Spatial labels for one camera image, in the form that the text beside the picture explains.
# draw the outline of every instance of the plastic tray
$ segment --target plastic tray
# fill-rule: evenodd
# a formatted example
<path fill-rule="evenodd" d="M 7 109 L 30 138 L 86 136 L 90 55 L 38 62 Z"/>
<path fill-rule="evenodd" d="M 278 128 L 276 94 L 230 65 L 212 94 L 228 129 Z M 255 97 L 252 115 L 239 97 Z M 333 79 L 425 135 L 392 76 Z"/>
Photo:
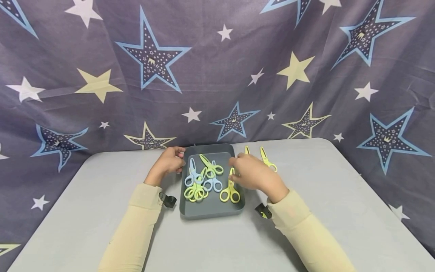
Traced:
<path fill-rule="evenodd" d="M 219 199 L 219 194 L 214 190 L 209 192 L 207 198 L 200 202 L 190 202 L 184 197 L 184 191 L 186 185 L 184 185 L 184 179 L 189 173 L 189 160 L 193 158 L 196 164 L 196 171 L 198 173 L 205 167 L 201 161 L 199 154 L 203 154 L 208 160 L 215 160 L 217 165 L 224 168 L 222 175 L 216 176 L 217 179 L 222 182 L 223 188 L 228 187 L 228 176 L 230 174 L 230 167 L 228 166 L 228 160 L 230 157 L 234 157 L 234 149 L 230 144 L 211 144 L 211 145 L 195 145 L 186 148 L 184 153 L 184 161 L 186 165 L 183 167 L 181 175 L 181 194 L 180 194 L 180 214 L 181 217 L 187 220 L 212 218 L 220 216 L 236 215 L 241 213 L 245 205 L 245 198 L 243 188 L 235 184 L 234 188 L 240 193 L 240 201 L 237 204 L 231 201 L 222 202 Z"/>

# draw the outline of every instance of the blue-outlined star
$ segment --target blue-outlined star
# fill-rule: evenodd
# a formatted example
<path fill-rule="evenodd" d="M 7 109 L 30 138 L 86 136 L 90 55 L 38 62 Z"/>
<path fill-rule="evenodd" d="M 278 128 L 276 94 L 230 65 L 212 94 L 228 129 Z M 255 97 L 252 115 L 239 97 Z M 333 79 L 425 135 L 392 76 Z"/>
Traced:
<path fill-rule="evenodd" d="M 155 78 L 159 78 L 164 83 L 181 93 L 180 86 L 178 86 L 178 83 L 169 67 L 189 51 L 190 47 L 159 46 L 142 7 L 141 43 L 136 45 L 116 42 L 116 44 L 140 64 L 142 89 Z"/>
<path fill-rule="evenodd" d="M 383 4 L 384 0 L 377 0 L 365 19 L 358 25 L 341 27 L 341 30 L 348 36 L 349 43 L 332 68 L 353 52 L 356 52 L 370 66 L 376 38 L 415 18 L 395 17 L 381 19 L 379 17 Z"/>
<path fill-rule="evenodd" d="M 59 153 L 60 161 L 57 167 L 58 172 L 68 162 L 71 157 L 71 153 L 74 151 L 87 150 L 86 147 L 76 143 L 73 139 L 83 136 L 87 132 L 88 128 L 75 133 L 75 134 L 62 134 L 57 133 L 48 128 L 36 125 L 36 131 L 39 139 L 41 139 L 41 147 L 31 157 L 44 156 L 49 154 Z"/>
<path fill-rule="evenodd" d="M 305 14 L 308 5 L 311 3 L 311 0 L 270 0 L 260 12 L 260 14 L 286 6 L 294 2 L 298 3 L 298 16 L 296 17 L 297 26 L 299 24 L 299 21 L 302 19 L 302 16 Z"/>
<path fill-rule="evenodd" d="M 302 134 L 307 138 L 311 138 L 313 128 L 329 116 L 331 115 L 313 118 L 313 102 L 311 102 L 310 106 L 299 121 L 282 124 L 283 126 L 291 128 L 293 130 L 293 132 L 287 139 L 292 139 L 298 134 Z"/>
<path fill-rule="evenodd" d="M 133 144 L 140 145 L 142 150 L 145 149 L 155 149 L 155 148 L 166 148 L 164 144 L 174 140 L 173 138 L 156 138 L 151 130 L 148 128 L 147 122 L 144 122 L 144 131 L 142 133 L 142 138 L 124 135 L 125 138 L 130 140 Z"/>
<path fill-rule="evenodd" d="M 227 118 L 210 123 L 222 126 L 217 141 L 225 137 L 231 131 L 234 131 L 235 133 L 240 134 L 246 138 L 246 132 L 244 130 L 243 123 L 258 112 L 259 111 L 240 112 L 239 101 L 237 101 L 236 105 L 234 106 L 233 110 Z"/>
<path fill-rule="evenodd" d="M 370 114 L 372 136 L 357 146 L 357 148 L 376 150 L 385 175 L 387 174 L 391 155 L 395 152 L 432 157 L 405 140 L 402 136 L 413 111 L 414 107 L 388 125 L 384 125 L 375 116 Z"/>
<path fill-rule="evenodd" d="M 7 15 L 14 19 L 25 30 L 29 31 L 30 34 L 39 39 L 17 0 L 0 0 L 0 9 L 6 12 Z"/>

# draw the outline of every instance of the blue scissors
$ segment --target blue scissors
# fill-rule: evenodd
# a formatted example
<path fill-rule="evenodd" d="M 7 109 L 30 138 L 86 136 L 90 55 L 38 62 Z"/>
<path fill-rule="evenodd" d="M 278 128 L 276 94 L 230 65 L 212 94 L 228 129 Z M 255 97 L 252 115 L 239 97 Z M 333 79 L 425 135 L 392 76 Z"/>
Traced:
<path fill-rule="evenodd" d="M 193 186 L 194 183 L 202 184 L 204 174 L 207 168 L 202 169 L 201 174 L 196 172 L 196 164 L 193 158 L 190 159 L 189 175 L 184 179 L 184 185 L 187 187 Z"/>
<path fill-rule="evenodd" d="M 204 181 L 204 184 L 202 186 L 204 187 L 204 190 L 206 192 L 210 192 L 213 189 L 215 192 L 219 193 L 224 188 L 224 186 L 222 185 L 222 182 L 218 181 L 218 179 L 216 178 L 216 175 L 213 178 L 210 178 L 210 179 Z"/>

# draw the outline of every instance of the sleeve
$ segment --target sleeve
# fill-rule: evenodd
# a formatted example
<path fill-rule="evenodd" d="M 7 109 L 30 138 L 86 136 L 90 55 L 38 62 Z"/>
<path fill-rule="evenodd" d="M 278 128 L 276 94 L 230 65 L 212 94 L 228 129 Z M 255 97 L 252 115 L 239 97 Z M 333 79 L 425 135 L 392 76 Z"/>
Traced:
<path fill-rule="evenodd" d="M 160 187 L 139 184 L 104 252 L 98 272 L 141 272 L 162 201 Z"/>
<path fill-rule="evenodd" d="M 268 200 L 272 220 L 292 244 L 309 272 L 356 272 L 335 238 L 311 213 L 297 192 L 276 204 Z"/>

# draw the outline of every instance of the table surface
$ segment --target table surface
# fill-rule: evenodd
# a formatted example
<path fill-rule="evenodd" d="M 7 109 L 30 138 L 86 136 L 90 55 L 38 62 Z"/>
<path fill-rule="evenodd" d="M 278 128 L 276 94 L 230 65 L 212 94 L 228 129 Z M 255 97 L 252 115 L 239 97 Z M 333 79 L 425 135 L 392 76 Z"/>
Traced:
<path fill-rule="evenodd" d="M 246 144 L 234 144 L 235 153 Z M 433 272 L 435 261 L 327 140 L 247 143 L 263 146 L 285 183 L 342 245 L 359 272 Z M 161 150 L 99 153 L 75 175 L 9 272 L 93 272 L 128 199 Z M 179 177 L 165 178 L 180 196 Z M 254 207 L 265 196 L 246 191 L 237 216 L 184 221 L 163 208 L 145 271 L 306 271 L 287 239 Z"/>

